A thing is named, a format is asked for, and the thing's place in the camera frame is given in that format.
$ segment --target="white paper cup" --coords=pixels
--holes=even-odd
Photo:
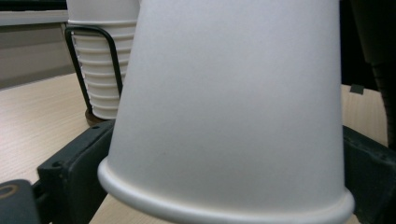
[[[100,96],[95,94],[90,94],[90,102],[94,107],[101,107],[106,109],[118,109],[120,103],[119,96]]]
[[[85,22],[69,21],[71,25],[92,25],[106,30],[111,35],[134,34],[137,21],[120,21],[120,22]]]
[[[114,74],[114,67],[113,62],[106,61],[106,62],[87,62],[87,61],[80,61],[81,62],[81,70],[84,73],[91,73],[91,74]],[[127,61],[120,61],[120,72],[125,73],[128,68]]]
[[[67,0],[71,21],[130,21],[137,20],[138,0]]]
[[[336,0],[145,0],[102,186],[173,223],[345,223],[338,32]]]
[[[77,48],[80,49],[109,49],[107,40],[101,36],[73,35]],[[111,36],[116,45],[116,49],[131,48],[134,34]]]
[[[87,61],[111,61],[110,49],[82,49],[76,48],[78,58]],[[119,61],[129,60],[131,49],[117,49],[117,57]]]
[[[125,79],[125,75],[121,74],[122,82]],[[92,76],[91,74],[85,74],[85,80],[95,83],[95,84],[113,84],[117,83],[116,77],[114,74],[111,76],[103,77],[103,76]]]
[[[99,119],[115,119],[118,109],[107,109],[97,106],[92,107],[92,113]]]

